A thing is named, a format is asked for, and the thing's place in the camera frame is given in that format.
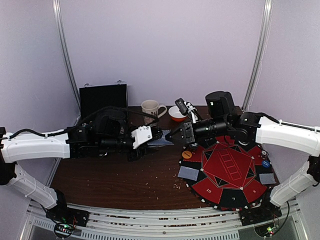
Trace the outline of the dealt playing card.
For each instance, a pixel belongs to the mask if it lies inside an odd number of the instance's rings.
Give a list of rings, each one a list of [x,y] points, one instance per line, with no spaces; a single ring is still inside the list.
[[[259,179],[263,185],[273,185],[277,183],[273,173],[261,173],[259,174]]]
[[[196,181],[198,179],[198,175],[199,175],[198,169],[194,169],[187,166],[181,166],[177,176],[179,178]]]

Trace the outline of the blue small blind button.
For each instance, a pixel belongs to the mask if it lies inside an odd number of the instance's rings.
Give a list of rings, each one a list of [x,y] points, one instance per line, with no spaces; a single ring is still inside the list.
[[[264,168],[269,168],[271,166],[270,162],[268,160],[263,160],[261,165],[264,167]]]

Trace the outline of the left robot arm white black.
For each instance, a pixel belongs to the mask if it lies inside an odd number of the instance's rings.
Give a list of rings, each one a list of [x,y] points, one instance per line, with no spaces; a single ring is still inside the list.
[[[88,212],[68,207],[65,195],[28,174],[19,161],[37,159],[101,158],[110,153],[125,154],[129,162],[150,152],[147,145],[159,139],[157,116],[140,112],[151,119],[141,126],[128,125],[129,108],[107,106],[88,115],[76,125],[52,132],[24,128],[9,133],[0,129],[0,184],[13,187],[26,198],[38,202],[53,221],[85,225]]]

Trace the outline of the orange big blind button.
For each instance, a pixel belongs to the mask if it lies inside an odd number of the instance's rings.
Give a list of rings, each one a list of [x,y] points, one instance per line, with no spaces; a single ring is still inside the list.
[[[184,151],[181,153],[181,156],[182,156],[183,159],[188,160],[188,159],[191,159],[191,158],[192,158],[193,153],[192,153],[191,151],[189,151],[189,150],[184,150]]]

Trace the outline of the stack of poker chips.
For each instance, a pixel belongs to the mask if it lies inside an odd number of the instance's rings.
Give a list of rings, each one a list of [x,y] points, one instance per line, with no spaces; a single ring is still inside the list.
[[[192,151],[196,151],[197,148],[198,148],[198,146],[199,146],[199,145],[198,145],[196,142],[194,142],[194,143],[192,143],[192,144],[189,145],[189,147],[190,147],[190,149],[191,149]]]
[[[265,151],[265,150],[262,150],[262,151],[261,151],[261,155],[260,155],[260,156],[261,156],[262,159],[264,159],[264,160],[267,159],[267,158],[268,158],[268,155],[269,155],[269,154],[268,154],[267,151]]]

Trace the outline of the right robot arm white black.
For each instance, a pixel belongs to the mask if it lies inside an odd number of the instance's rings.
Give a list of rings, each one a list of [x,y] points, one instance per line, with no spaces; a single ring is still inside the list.
[[[188,120],[166,135],[182,142],[180,177],[202,202],[220,211],[239,211],[245,223],[266,221],[288,200],[320,182],[320,129],[237,110],[228,91],[205,96],[210,117],[179,98]],[[279,185],[263,184],[272,167],[264,144],[308,153],[302,167]]]

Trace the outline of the deck of playing cards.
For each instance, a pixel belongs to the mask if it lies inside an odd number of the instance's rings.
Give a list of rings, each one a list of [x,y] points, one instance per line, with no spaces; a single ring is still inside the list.
[[[147,145],[150,147],[174,145],[174,143],[172,143],[171,141],[166,140],[166,135],[169,134],[170,132],[171,131],[169,129],[163,130],[160,138],[148,141]]]

